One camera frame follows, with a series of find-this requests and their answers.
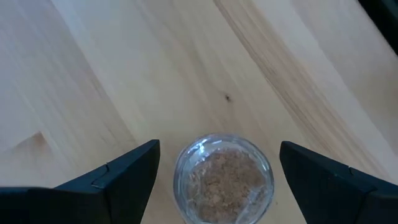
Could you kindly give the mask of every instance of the small glass cup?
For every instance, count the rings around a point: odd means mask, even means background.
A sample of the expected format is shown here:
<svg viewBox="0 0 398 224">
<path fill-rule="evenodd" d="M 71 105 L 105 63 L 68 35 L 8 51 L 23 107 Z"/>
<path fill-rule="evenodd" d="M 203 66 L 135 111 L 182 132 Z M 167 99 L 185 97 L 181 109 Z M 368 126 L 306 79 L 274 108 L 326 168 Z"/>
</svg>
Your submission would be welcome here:
<svg viewBox="0 0 398 224">
<path fill-rule="evenodd" d="M 271 166 L 265 155 L 251 142 L 233 134 L 209 134 L 194 141 L 179 155 L 174 172 L 174 197 L 177 207 L 187 224 L 207 223 L 197 217 L 197 212 L 188 204 L 187 185 L 193 168 L 219 149 L 231 148 L 245 152 L 256 163 L 257 168 L 264 176 L 265 185 L 262 187 L 264 197 L 257 202 L 255 212 L 245 214 L 244 218 L 238 218 L 234 224 L 257 223 L 265 214 L 271 204 L 274 195 L 274 176 Z M 250 202 L 244 210 L 250 209 Z"/>
</svg>

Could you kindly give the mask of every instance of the ground spice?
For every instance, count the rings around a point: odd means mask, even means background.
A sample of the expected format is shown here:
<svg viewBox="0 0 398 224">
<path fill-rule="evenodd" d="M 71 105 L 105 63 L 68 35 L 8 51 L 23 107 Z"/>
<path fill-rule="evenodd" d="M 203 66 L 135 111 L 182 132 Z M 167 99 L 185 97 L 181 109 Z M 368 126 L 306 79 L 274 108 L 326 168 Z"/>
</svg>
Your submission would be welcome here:
<svg viewBox="0 0 398 224">
<path fill-rule="evenodd" d="M 189 206 L 209 223 L 234 223 L 245 207 L 261 201 L 266 180 L 249 154 L 219 149 L 193 168 Z"/>
</svg>

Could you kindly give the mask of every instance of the glass rim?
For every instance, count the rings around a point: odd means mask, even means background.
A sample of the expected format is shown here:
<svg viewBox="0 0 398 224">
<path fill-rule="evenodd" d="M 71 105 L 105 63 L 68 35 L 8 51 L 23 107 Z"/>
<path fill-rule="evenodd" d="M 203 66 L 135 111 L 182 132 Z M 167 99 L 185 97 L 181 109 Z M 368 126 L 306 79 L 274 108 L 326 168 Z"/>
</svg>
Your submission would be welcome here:
<svg viewBox="0 0 398 224">
<path fill-rule="evenodd" d="M 274 175 L 273 171 L 271 168 L 271 164 L 268 161 L 268 158 L 264 155 L 264 153 L 252 142 L 249 140 L 242 138 L 241 136 L 238 136 L 236 134 L 230 134 L 230 133 L 211 133 L 211 134 L 206 134 L 203 136 L 200 136 L 199 138 L 196 138 L 192 143 L 190 143 L 188 146 L 182 149 L 180 154 L 178 155 L 178 159 L 175 163 L 175 170 L 174 170 L 174 177 L 173 177 L 173 193 L 174 193 L 174 202 L 182 215 L 184 221 L 187 224 L 196 224 L 194 220 L 192 220 L 189 215 L 187 214 L 187 208 L 185 208 L 184 204 L 182 203 L 182 198 L 184 197 L 181 195 L 181 186 L 182 186 L 182 169 L 185 167 L 185 164 L 188 162 L 187 160 L 187 155 L 192 151 L 198 150 L 197 148 L 195 149 L 194 146 L 198 145 L 199 143 L 203 141 L 208 141 L 209 139 L 224 139 L 225 141 L 229 139 L 229 142 L 235 143 L 236 141 L 243 142 L 247 144 L 249 147 L 244 147 L 244 149 L 247 152 L 250 152 L 250 154 L 254 154 L 256 156 L 257 162 L 260 162 L 261 165 L 263 166 L 264 171 L 266 173 L 264 175 L 268 176 L 269 178 L 269 183 L 268 186 L 271 187 L 270 191 L 267 193 L 268 198 L 264 199 L 264 203 L 266 204 L 265 207 L 262 208 L 262 211 L 257 214 L 255 218 L 249 223 L 257 223 L 263 216 L 264 214 L 268 211 L 269 206 L 271 205 L 272 199 L 274 198 Z"/>
</svg>

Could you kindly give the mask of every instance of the dark speck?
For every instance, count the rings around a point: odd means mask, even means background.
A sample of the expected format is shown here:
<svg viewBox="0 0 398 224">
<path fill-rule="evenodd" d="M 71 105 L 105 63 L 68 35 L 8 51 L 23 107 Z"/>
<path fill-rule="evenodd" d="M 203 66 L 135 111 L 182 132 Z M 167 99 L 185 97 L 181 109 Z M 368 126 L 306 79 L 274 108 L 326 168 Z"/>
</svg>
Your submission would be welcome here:
<svg viewBox="0 0 398 224">
<path fill-rule="evenodd" d="M 228 94 L 225 94 L 225 100 L 228 102 L 228 103 L 230 103 L 230 102 L 232 102 L 232 98 L 228 95 Z"/>
</svg>

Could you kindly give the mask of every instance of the light wood surface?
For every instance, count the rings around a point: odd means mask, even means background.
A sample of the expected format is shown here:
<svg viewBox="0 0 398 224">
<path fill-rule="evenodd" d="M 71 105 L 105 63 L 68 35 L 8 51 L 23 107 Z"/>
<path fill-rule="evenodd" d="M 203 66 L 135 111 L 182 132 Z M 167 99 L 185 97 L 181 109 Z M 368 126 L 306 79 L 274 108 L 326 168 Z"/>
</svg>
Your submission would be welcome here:
<svg viewBox="0 0 398 224">
<path fill-rule="evenodd" d="M 172 178 L 206 133 L 262 149 L 260 223 L 305 223 L 293 141 L 398 183 L 398 58 L 355 0 L 0 1 L 0 185 L 54 187 L 160 139 L 143 223 L 183 223 Z"/>
</svg>

